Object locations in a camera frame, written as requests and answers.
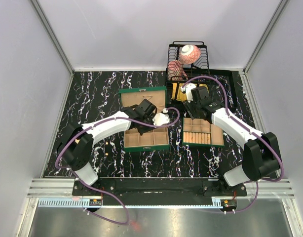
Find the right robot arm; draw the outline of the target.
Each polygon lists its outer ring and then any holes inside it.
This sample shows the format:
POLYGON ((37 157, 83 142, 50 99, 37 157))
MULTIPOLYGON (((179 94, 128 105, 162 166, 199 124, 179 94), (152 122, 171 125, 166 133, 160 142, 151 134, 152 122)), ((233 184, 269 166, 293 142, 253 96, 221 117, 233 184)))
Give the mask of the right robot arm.
POLYGON ((244 123, 225 104, 212 99, 204 86, 188 83, 181 92, 187 97, 183 105, 192 119, 204 119, 219 127, 243 149, 241 165, 224 173, 217 184, 220 194, 228 196, 238 184, 259 181, 282 170, 278 140, 272 132, 262 133, 244 123))

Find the small green jewelry tray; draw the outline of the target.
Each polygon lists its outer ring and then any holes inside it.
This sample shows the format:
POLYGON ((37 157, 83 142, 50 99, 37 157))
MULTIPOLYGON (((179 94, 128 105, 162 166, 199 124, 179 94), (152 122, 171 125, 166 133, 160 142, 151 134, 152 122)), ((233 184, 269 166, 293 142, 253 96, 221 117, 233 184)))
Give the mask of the small green jewelry tray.
POLYGON ((223 147, 224 136, 221 128, 204 119, 184 118, 183 144, 190 146, 223 147))

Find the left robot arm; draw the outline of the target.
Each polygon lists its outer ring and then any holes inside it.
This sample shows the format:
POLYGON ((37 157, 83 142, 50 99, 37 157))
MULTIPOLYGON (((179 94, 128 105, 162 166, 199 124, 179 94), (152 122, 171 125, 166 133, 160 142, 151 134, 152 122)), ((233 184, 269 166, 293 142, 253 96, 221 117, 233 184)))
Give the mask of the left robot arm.
POLYGON ((83 190, 93 196, 100 190, 98 175, 90 164, 92 148, 99 141, 132 128, 140 134, 153 130, 156 106, 147 99, 140 104, 123 107, 114 115, 93 123, 72 123, 66 127, 57 148, 57 156, 76 173, 83 190))

